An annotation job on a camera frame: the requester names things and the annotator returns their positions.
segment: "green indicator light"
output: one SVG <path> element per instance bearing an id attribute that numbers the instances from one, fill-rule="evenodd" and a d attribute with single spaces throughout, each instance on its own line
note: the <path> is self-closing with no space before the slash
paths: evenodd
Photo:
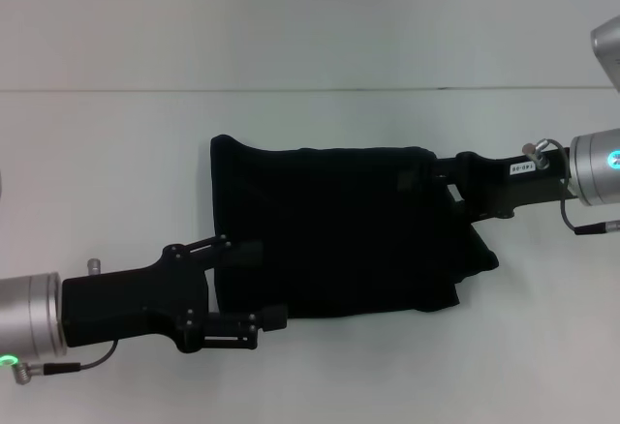
<path id="1" fill-rule="evenodd" d="M 13 356 L 12 354 L 5 354 L 3 356 L 0 356 L 0 367 L 13 366 L 14 364 L 17 364 L 18 362 L 19 360 L 17 359 L 17 357 Z"/>

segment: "black cable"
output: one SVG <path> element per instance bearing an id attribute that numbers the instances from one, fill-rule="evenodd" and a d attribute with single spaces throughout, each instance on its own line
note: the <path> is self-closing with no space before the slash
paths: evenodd
<path id="1" fill-rule="evenodd" d="M 562 187 L 562 195 L 560 196 L 560 214 L 562 214 L 562 220 L 566 227 L 574 232 L 574 226 L 569 221 L 569 217 L 566 215 L 566 194 L 569 191 L 569 178 L 571 177 L 571 163 L 569 162 L 569 157 L 566 154 L 566 150 L 562 143 L 556 141 L 552 138 L 547 138 L 546 141 L 554 145 L 558 150 L 560 150 L 560 154 L 562 155 L 562 160 L 564 161 L 564 186 Z"/>
<path id="2" fill-rule="evenodd" d="M 572 230 L 575 235 L 598 235 L 602 233 L 607 233 L 606 223 L 596 223 L 589 224 L 587 226 L 575 227 L 573 226 L 573 223 L 569 221 L 569 217 L 566 215 L 566 194 L 569 190 L 571 163 L 569 162 L 569 157 L 566 154 L 566 150 L 559 141 L 553 140 L 551 138 L 547 138 L 546 141 L 548 141 L 558 150 L 560 150 L 560 154 L 562 155 L 562 159 L 564 160 L 564 186 L 562 187 L 562 195 L 560 196 L 560 214 L 562 215 L 562 220 L 564 221 L 564 224 L 566 224 L 566 227 Z"/>
<path id="3" fill-rule="evenodd" d="M 112 346 L 109 349 L 109 351 L 104 354 L 101 359 L 98 359 L 97 361 L 94 361 L 92 363 L 88 363 L 88 364 L 82 364 L 79 369 L 81 371 L 86 371 L 87 369 L 93 369 L 96 368 L 97 366 L 99 366 L 100 364 L 104 364 L 106 361 L 109 360 L 109 358 L 114 354 L 114 352 L 116 351 L 116 347 L 118 347 L 118 341 L 115 340 L 114 342 L 112 342 Z"/>
<path id="4" fill-rule="evenodd" d="M 43 375 L 44 376 L 54 376 L 56 374 L 69 374 L 69 373 L 78 373 L 79 371 L 86 371 L 87 369 L 93 369 L 97 366 L 105 363 L 109 360 L 109 358 L 116 351 L 116 347 L 118 347 L 118 341 L 115 340 L 112 343 L 109 351 L 93 363 L 88 364 L 80 364 L 80 363 L 46 363 L 43 365 Z"/>

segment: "white backdrop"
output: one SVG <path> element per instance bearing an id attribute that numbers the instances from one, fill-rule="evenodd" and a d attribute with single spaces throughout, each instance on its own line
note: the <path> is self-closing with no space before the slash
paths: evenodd
<path id="1" fill-rule="evenodd" d="M 90 257 L 131 269 L 211 235 L 219 134 L 499 158 L 618 127 L 588 35 L 620 13 L 613 3 L 0 0 L 0 277 L 74 277 Z M 480 85 L 530 88 L 433 89 Z M 368 87 L 389 90 L 329 91 Z M 620 206 L 569 213 L 587 223 Z M 501 266 L 459 285 L 458 307 L 294 320 L 256 351 L 132 339 L 105 366 L 27 387 L 4 370 L 0 420 L 615 421 L 618 236 L 572 236 L 557 203 L 476 228 Z"/>

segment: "small knob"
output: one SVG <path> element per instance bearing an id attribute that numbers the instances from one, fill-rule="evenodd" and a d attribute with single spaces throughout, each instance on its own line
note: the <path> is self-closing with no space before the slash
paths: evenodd
<path id="1" fill-rule="evenodd" d="M 527 143 L 523 145 L 521 150 L 530 161 L 534 163 L 536 169 L 547 169 L 549 167 L 549 159 L 543 154 L 543 150 L 549 146 L 549 142 L 544 138 L 536 145 Z"/>
<path id="2" fill-rule="evenodd" d="M 101 261 L 95 257 L 88 260 L 88 275 L 98 276 L 101 274 Z"/>

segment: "black cloth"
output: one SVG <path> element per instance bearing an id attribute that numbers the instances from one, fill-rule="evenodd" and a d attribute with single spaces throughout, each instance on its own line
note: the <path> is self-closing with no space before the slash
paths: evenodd
<path id="1" fill-rule="evenodd" d="M 458 304 L 454 284 L 498 266 L 431 181 L 421 148 L 270 152 L 211 141 L 215 229 L 260 239 L 263 265 L 216 268 L 222 312 L 287 304 L 292 318 Z"/>

